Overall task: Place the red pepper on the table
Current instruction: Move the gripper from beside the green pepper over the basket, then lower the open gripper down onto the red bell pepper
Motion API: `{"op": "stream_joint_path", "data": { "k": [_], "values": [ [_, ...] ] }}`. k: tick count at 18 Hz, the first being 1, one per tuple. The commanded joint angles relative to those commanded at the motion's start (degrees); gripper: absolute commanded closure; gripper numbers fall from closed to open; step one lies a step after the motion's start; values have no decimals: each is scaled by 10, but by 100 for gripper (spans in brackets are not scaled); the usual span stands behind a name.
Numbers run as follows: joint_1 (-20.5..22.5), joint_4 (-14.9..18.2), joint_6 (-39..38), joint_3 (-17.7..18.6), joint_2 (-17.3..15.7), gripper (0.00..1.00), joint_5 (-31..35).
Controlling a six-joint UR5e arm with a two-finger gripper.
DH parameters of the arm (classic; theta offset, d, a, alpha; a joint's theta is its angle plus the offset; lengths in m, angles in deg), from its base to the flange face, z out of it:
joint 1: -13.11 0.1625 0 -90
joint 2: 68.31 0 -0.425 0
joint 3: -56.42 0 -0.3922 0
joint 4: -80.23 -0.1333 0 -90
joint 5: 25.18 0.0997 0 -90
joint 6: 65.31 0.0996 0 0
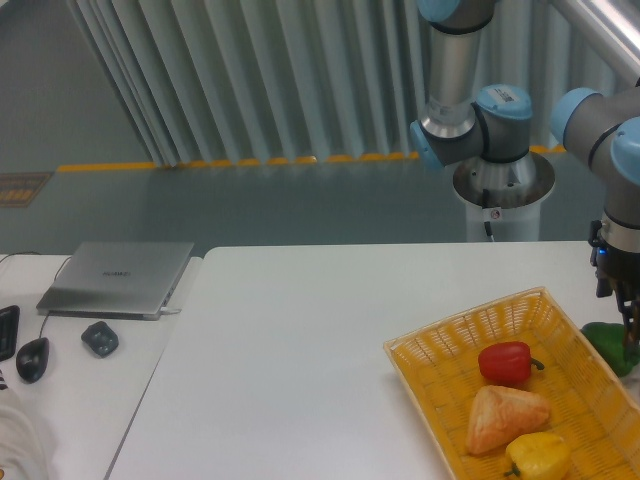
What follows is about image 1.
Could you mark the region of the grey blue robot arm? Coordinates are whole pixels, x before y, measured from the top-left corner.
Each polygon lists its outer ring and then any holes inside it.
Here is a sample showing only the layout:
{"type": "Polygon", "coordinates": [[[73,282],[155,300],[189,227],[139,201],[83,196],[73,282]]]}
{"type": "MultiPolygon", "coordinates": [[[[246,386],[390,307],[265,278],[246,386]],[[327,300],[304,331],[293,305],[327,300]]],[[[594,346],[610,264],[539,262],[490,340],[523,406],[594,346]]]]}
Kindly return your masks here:
{"type": "MultiPolygon", "coordinates": [[[[614,296],[627,353],[639,346],[639,13],[627,1],[558,1],[628,88],[606,96],[589,88],[564,94],[550,129],[555,139],[605,184],[603,214],[590,227],[596,293],[614,296]]],[[[422,1],[433,30],[429,99],[410,135],[433,167],[456,165],[454,186],[486,210],[521,207],[551,189],[550,169],[529,152],[531,101],[505,84],[474,91],[480,34],[493,18],[491,1],[422,1]]]]}

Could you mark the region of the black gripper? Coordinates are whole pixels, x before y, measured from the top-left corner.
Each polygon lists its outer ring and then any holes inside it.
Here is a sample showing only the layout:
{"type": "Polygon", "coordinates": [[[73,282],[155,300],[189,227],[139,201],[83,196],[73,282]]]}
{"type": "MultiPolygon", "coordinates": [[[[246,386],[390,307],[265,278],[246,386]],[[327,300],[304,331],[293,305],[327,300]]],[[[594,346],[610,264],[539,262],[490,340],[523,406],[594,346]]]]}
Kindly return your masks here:
{"type": "Polygon", "coordinates": [[[639,354],[639,254],[614,247],[605,239],[605,224],[593,220],[588,243],[592,247],[591,265],[597,279],[595,294],[604,298],[616,294],[624,325],[624,345],[639,354]]]}

